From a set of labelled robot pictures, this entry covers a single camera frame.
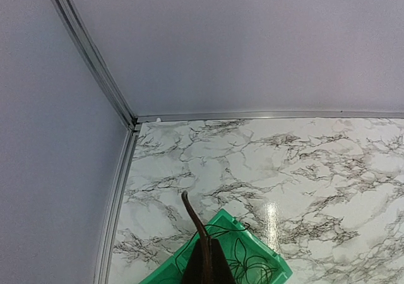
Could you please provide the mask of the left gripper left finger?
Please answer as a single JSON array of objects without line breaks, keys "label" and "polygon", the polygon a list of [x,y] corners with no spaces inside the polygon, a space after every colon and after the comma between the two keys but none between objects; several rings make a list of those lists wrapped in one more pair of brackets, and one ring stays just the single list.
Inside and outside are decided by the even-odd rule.
[{"label": "left gripper left finger", "polygon": [[209,243],[198,239],[183,272],[181,283],[211,283]]}]

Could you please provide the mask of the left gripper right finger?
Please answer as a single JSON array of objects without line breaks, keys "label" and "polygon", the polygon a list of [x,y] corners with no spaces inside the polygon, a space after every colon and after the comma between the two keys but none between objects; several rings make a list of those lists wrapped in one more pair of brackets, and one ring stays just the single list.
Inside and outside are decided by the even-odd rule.
[{"label": "left gripper right finger", "polygon": [[211,239],[211,264],[213,283],[235,284],[234,276],[218,239]]}]

